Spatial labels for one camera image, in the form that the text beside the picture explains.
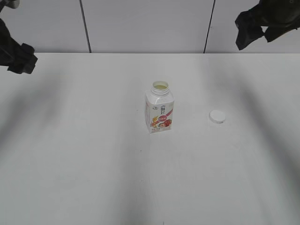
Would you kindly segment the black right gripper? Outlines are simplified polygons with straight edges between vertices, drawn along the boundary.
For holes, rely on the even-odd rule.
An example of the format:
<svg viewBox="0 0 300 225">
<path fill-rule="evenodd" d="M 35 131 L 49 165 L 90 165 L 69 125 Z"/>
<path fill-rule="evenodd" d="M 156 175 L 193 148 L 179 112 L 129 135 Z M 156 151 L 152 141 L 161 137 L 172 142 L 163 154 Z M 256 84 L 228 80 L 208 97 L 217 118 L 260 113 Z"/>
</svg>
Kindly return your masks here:
<svg viewBox="0 0 300 225">
<path fill-rule="evenodd" d="M 239 50 L 265 37 L 272 42 L 300 27 L 300 2 L 298 0 L 261 0 L 247 11 L 241 12 L 235 25 L 238 29 L 236 46 Z"/>
</svg>

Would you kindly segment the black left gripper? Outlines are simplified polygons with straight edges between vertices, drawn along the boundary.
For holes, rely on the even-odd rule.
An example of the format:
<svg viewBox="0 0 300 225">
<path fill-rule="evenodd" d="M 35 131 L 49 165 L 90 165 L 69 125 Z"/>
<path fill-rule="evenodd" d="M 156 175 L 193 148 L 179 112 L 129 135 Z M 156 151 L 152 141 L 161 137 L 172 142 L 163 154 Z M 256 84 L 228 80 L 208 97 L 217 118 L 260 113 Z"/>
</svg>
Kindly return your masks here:
<svg viewBox="0 0 300 225">
<path fill-rule="evenodd" d="M 31 74 L 37 57 L 35 49 L 25 43 L 18 44 L 10 35 L 4 21 L 0 20 L 0 65 L 16 74 Z"/>
</svg>

